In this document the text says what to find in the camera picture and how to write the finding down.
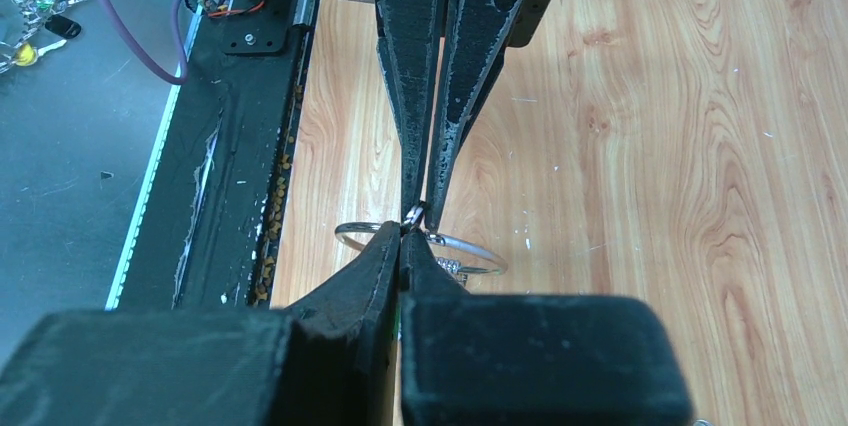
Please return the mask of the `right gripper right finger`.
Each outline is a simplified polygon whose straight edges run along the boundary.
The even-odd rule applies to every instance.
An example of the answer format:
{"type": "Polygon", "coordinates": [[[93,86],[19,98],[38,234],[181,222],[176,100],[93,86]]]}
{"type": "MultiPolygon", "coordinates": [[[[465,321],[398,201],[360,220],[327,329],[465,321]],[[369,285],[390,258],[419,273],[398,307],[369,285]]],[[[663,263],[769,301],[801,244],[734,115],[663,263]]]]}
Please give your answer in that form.
{"type": "Polygon", "coordinates": [[[687,425],[693,402],[644,302],[472,294],[420,231],[400,246],[408,425],[687,425]]]}

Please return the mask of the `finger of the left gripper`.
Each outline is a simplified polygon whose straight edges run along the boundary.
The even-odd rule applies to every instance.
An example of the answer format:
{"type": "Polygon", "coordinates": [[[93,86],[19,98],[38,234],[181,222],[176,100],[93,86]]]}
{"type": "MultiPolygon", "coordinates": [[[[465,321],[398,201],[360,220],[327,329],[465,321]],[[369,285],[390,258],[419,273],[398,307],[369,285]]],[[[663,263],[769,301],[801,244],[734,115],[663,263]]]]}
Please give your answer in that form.
{"type": "Polygon", "coordinates": [[[400,212],[421,201],[445,0],[375,0],[377,53],[401,147],[400,212]]]}
{"type": "Polygon", "coordinates": [[[437,230],[460,149],[500,75],[509,47],[529,43],[550,0],[447,0],[433,118],[425,224],[437,230]]]}

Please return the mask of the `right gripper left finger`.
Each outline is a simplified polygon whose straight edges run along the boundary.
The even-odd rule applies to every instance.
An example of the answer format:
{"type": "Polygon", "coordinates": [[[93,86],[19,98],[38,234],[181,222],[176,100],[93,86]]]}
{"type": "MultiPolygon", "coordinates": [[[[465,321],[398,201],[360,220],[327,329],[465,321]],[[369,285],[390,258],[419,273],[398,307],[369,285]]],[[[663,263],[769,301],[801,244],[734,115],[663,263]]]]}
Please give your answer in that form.
{"type": "Polygon", "coordinates": [[[401,228],[284,309],[66,311],[1,373],[5,425],[388,425],[401,228]]]}

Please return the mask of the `metal keyring with keys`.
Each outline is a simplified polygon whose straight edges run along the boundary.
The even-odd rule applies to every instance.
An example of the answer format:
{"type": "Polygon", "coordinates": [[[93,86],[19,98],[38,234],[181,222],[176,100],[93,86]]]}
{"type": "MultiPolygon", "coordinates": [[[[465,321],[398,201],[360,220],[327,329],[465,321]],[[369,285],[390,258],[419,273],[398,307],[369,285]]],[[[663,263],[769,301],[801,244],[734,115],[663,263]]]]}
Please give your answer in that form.
{"type": "MultiPolygon", "coordinates": [[[[428,230],[424,226],[427,210],[427,203],[420,200],[401,220],[401,230],[423,232],[428,245],[435,249],[438,265],[461,285],[465,286],[470,276],[502,275],[508,271],[508,262],[495,252],[472,242],[428,230]]],[[[375,235],[381,226],[381,223],[375,222],[345,222],[335,228],[334,235],[344,246],[361,252],[366,242],[358,238],[375,235]]]]}

